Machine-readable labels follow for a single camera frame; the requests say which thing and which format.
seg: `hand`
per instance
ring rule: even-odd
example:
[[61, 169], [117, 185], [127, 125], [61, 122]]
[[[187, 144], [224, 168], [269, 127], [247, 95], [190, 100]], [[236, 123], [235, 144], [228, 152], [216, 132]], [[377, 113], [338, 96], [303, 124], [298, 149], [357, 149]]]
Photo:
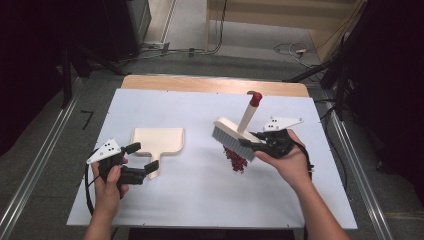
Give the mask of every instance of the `hand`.
[[[293, 141], [305, 146], [293, 130], [288, 129], [288, 133]], [[283, 177], [283, 179], [286, 180], [286, 182], [290, 184], [294, 190], [300, 187], [303, 183], [311, 182], [308, 174], [306, 156], [296, 145], [289, 154], [280, 159], [275, 159], [261, 151], [255, 152], [255, 155], [262, 161], [275, 167], [281, 177]]]
[[[128, 163], [128, 159], [123, 158], [122, 162]], [[99, 163], [91, 164], [94, 176], [99, 176]], [[96, 206], [93, 217], [98, 217], [103, 220], [112, 222], [119, 210], [120, 195], [116, 183], [121, 176], [121, 168], [114, 166], [107, 176], [107, 181], [104, 182], [101, 177], [94, 181], [96, 192]], [[125, 195], [129, 190], [127, 184], [121, 186], [121, 191]]]

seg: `hand brush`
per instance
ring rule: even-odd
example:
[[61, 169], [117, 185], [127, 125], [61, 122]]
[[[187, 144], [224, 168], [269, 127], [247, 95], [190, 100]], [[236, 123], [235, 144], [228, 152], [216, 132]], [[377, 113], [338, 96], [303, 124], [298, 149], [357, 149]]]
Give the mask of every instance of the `hand brush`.
[[255, 154], [251, 148], [242, 147], [239, 143], [239, 139], [247, 139], [253, 143], [261, 143], [261, 140], [246, 131], [246, 127], [259, 106], [261, 99], [262, 95], [260, 93], [253, 93], [252, 99], [250, 100], [249, 105], [247, 105], [243, 118], [240, 121], [240, 125], [237, 125], [224, 117], [219, 117], [213, 122], [215, 128], [213, 130], [212, 137], [222, 143], [224, 147], [235, 152], [240, 157], [248, 159], [249, 161], [252, 161], [255, 158]]

